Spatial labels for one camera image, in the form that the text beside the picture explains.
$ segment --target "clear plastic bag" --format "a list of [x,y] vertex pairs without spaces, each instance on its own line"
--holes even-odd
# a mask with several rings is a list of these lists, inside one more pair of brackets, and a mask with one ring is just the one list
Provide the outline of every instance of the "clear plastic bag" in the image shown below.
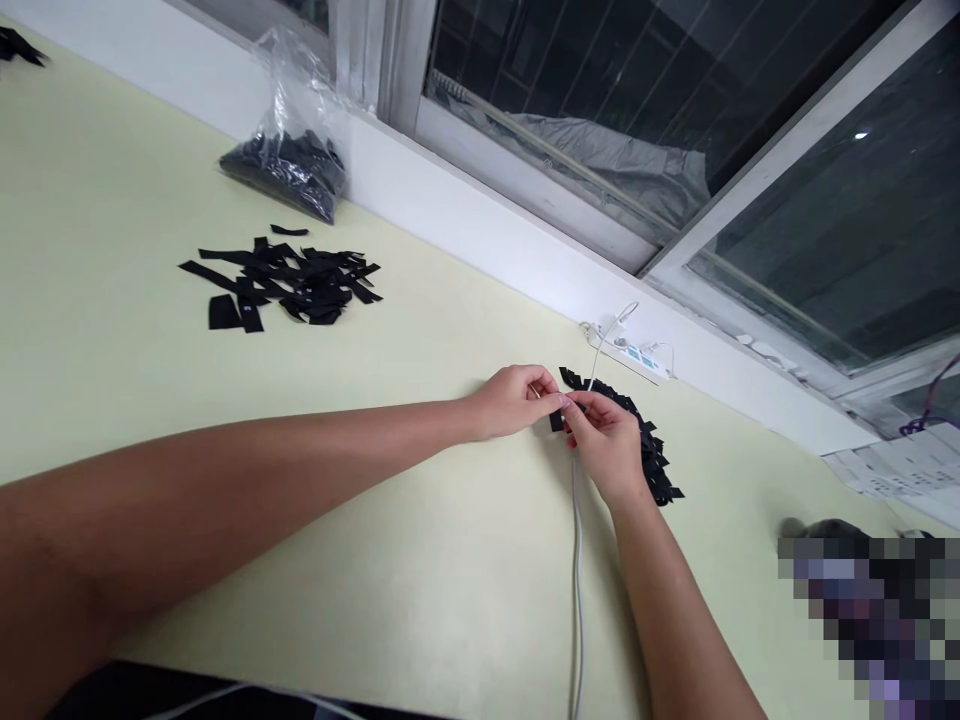
[[341,148],[347,109],[330,73],[297,35],[275,27],[257,43],[273,101],[256,133],[220,158],[220,168],[282,202],[333,224],[347,184]]

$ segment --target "white wall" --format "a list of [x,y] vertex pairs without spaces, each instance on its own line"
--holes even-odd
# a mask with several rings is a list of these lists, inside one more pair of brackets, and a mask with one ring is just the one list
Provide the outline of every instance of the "white wall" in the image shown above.
[[[266,107],[267,78],[249,52],[162,0],[0,0],[0,13],[233,138],[248,135]],[[361,116],[350,133],[351,201],[573,321],[639,301],[631,340],[670,343],[681,380],[810,451],[876,440],[821,396],[410,139]]]

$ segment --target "window glass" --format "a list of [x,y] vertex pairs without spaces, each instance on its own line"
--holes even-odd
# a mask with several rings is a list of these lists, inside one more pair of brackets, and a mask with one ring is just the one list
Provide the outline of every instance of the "window glass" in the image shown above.
[[843,370],[960,330],[954,18],[689,263]]
[[[908,390],[890,399],[911,417],[920,417],[927,399],[927,386]],[[937,383],[930,408],[931,417],[960,422],[960,375],[944,378]]]
[[662,245],[897,5],[441,0],[425,91]]
[[307,22],[330,34],[330,8],[328,0],[278,0]]

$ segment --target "window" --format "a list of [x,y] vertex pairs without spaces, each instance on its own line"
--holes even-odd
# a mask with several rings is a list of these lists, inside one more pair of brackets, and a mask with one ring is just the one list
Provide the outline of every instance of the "window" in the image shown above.
[[960,330],[960,45],[941,30],[687,267],[844,371]]
[[297,30],[332,71],[329,0],[167,0],[186,4],[240,39],[255,42],[274,25]]
[[442,0],[425,96],[658,248],[897,4]]
[[957,0],[168,2],[297,29],[381,120],[888,435],[960,353]]

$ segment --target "gray cloth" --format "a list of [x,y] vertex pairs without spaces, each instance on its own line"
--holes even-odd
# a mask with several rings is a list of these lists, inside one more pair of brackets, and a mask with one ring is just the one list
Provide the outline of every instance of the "gray cloth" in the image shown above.
[[[630,209],[482,110],[457,100],[435,83],[429,83],[429,91],[433,100],[514,154],[541,167],[551,179],[644,239],[662,245],[675,234],[670,227]],[[653,145],[589,120],[530,114],[507,116],[674,228],[682,228],[710,200],[703,153]]]

